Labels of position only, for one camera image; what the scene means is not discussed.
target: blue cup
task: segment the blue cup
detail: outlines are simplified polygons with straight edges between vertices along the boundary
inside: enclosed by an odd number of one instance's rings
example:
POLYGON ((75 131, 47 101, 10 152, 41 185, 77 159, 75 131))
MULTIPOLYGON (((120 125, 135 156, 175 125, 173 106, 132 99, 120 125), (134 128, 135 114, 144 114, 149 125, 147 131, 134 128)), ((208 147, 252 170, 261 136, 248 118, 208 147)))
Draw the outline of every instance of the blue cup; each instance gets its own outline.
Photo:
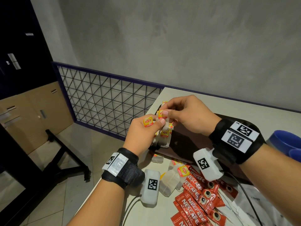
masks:
POLYGON ((288 156, 298 162, 301 162, 301 149, 291 149, 288 152, 288 156))
POLYGON ((289 151, 291 149, 301 149, 301 138, 283 130, 274 131, 266 143, 287 156, 289 156, 289 151))

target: concrete wall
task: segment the concrete wall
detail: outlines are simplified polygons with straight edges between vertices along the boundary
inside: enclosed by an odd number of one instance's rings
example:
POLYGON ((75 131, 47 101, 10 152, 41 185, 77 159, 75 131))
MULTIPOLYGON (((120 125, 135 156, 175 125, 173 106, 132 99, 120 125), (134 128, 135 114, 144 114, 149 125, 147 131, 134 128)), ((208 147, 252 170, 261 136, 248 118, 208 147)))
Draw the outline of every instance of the concrete wall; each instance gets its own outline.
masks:
POLYGON ((81 67, 301 110, 301 0, 58 1, 81 67))
POLYGON ((30 0, 54 61, 78 66, 58 0, 30 0))

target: hand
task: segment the hand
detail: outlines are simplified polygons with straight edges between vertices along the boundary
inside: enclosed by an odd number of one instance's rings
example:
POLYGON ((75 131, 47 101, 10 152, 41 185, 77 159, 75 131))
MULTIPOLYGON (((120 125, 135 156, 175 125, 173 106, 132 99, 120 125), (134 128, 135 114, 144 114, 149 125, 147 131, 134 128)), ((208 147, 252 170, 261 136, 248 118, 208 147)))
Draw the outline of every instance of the hand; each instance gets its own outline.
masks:
POLYGON ((126 140, 123 147, 133 152, 135 155, 139 156, 146 149, 149 148, 153 141, 155 133, 162 129, 165 125, 165 120, 160 119, 155 122, 150 127, 144 127, 143 121, 145 118, 152 117, 153 120, 156 116, 153 114, 148 114, 143 117, 135 118, 132 120, 128 133, 126 135, 126 140))
POLYGON ((170 119, 169 122, 181 122, 188 130, 209 136, 221 120, 196 96, 173 98, 165 103, 160 110, 170 119))

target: purple metal frame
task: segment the purple metal frame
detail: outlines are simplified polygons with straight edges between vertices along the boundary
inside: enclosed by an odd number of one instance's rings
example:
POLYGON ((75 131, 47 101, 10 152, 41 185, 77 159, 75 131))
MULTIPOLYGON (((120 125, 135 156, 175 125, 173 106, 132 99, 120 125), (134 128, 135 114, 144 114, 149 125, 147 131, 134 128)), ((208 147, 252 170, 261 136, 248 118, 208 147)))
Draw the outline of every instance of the purple metal frame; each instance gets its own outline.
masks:
POLYGON ((143 81, 143 80, 139 80, 139 79, 134 79, 134 78, 130 78, 130 77, 124 77, 124 76, 120 76, 120 75, 110 74, 110 73, 106 73, 106 72, 102 72, 102 71, 97 71, 97 70, 92 70, 92 69, 88 69, 88 68, 77 67, 77 66, 73 66, 73 65, 69 65, 69 64, 64 64, 64 63, 59 63, 59 62, 51 62, 51 63, 52 63, 53 69, 54 69, 55 74, 57 76, 59 85, 61 87, 61 90, 63 92, 64 98, 66 100, 66 103, 68 105, 69 111, 70 111, 70 113, 72 115, 72 118, 73 118, 74 122, 77 123, 77 124, 79 124, 79 125, 82 125, 84 127, 93 129, 95 131, 104 133, 106 135, 109 135, 111 137, 115 137, 115 138, 120 139, 120 140, 125 140, 125 137, 122 137, 122 136, 119 136, 117 134, 105 131, 103 129, 100 129, 100 128, 97 128, 97 127, 94 127, 94 126, 82 123, 80 121, 77 121, 77 118, 76 118, 75 113, 73 111, 72 104, 70 102, 70 99, 68 97, 67 91, 66 91, 65 86, 63 84, 60 72, 58 70, 58 66, 65 67, 65 68, 71 68, 71 69, 75 69, 75 70, 78 70, 78 71, 88 72, 88 73, 92 73, 92 74, 96 74, 96 75, 101 75, 101 76, 104 76, 104 77, 109 77, 109 78, 114 78, 114 79, 118 79, 118 80, 123 80, 123 81, 127 81, 127 82, 132 82, 132 83, 142 84, 142 85, 151 86, 151 87, 155 87, 155 88, 160 88, 160 89, 163 89, 164 87, 169 87, 169 88, 179 89, 179 90, 183 90, 183 91, 189 91, 189 92, 193 92, 193 93, 199 93, 199 94, 204 94, 204 95, 208 95, 208 96, 214 96, 214 97, 218 97, 218 98, 224 98, 224 99, 234 100, 234 101, 238 101, 238 102, 245 102, 245 103, 250 103, 250 104, 254 104, 254 105, 266 106, 266 107, 270 107, 270 108, 276 108, 276 109, 286 110, 286 111, 290 111, 290 112, 301 113, 301 111, 297 111, 297 110, 285 109, 285 108, 280 108, 280 107, 277 107, 277 106, 264 105, 264 104, 260 104, 260 103, 249 102, 249 101, 235 99, 235 98, 229 98, 229 97, 223 97, 223 96, 209 94, 209 93, 204 93, 204 92, 199 92, 199 91, 195 91, 195 90, 183 89, 183 88, 180 88, 180 87, 174 87, 174 86, 168 86, 168 85, 163 85, 163 84, 159 84, 159 83, 153 83, 153 82, 143 81))

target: white 3d-printed device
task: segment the white 3d-printed device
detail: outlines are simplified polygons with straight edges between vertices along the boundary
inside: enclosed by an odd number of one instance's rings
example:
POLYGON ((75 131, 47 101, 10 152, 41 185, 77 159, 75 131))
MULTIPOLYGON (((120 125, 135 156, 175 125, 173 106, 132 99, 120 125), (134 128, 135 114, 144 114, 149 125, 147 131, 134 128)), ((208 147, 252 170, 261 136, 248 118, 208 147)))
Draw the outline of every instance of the white 3d-printed device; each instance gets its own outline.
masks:
POLYGON ((159 193, 159 185, 160 185, 160 172, 145 169, 145 179, 142 183, 142 188, 140 194, 141 202, 145 204, 154 205, 157 203, 158 200, 158 193, 159 193))
POLYGON ((222 167, 217 161, 217 158, 212 155, 214 148, 210 150, 209 148, 203 148, 193 153, 193 158, 200 168, 205 179, 208 181, 213 181, 219 179, 224 175, 222 167))

